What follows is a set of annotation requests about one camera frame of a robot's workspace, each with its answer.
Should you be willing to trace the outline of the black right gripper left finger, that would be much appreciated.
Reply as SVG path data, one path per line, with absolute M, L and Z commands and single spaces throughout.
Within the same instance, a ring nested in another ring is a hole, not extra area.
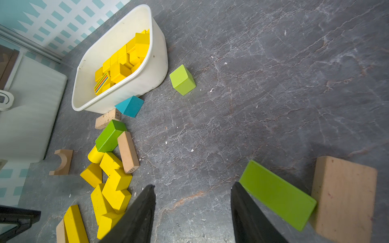
M 102 243 L 150 243 L 156 208 L 155 186 L 148 185 Z

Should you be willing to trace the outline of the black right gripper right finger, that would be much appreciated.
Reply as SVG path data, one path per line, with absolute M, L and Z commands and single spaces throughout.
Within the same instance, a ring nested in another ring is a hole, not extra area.
M 239 182 L 231 190 L 231 211 L 237 243 L 287 242 Z

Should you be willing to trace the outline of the long yellow block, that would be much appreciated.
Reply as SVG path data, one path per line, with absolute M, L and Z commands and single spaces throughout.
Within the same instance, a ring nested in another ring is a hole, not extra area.
M 64 216 L 66 234 L 70 243 L 88 243 L 79 205 L 70 206 Z

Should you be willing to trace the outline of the tan wooden block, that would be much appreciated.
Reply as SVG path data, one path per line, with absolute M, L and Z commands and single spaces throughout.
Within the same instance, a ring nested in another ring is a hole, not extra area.
M 61 220 L 56 227 L 56 243 L 69 243 L 64 220 Z

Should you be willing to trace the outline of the yellow cylinder block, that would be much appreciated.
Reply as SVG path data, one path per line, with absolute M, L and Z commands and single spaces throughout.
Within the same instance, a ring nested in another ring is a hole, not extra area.
M 104 157 L 104 154 L 104 152 L 99 152 L 95 145 L 88 154 L 88 160 L 93 164 L 100 164 Z

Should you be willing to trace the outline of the rainbow striped block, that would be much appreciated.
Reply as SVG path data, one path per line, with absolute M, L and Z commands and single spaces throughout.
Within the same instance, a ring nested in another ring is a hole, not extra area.
M 110 75 L 108 72 L 104 73 L 100 80 L 94 87 L 94 93 L 96 96 L 100 95 L 103 91 L 103 87 L 110 83 Z

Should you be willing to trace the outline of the white oval plastic tub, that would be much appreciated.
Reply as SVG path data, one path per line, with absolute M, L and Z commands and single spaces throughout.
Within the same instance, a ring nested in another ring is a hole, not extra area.
M 114 51 L 117 51 L 137 32 L 150 30 L 150 48 L 145 60 L 134 74 L 114 85 L 101 95 L 94 94 L 95 71 Z M 168 54 L 163 32 L 155 22 L 150 7 L 139 5 L 118 21 L 84 54 L 77 68 L 72 107 L 75 111 L 104 114 L 120 102 L 142 96 L 158 87 L 168 72 Z

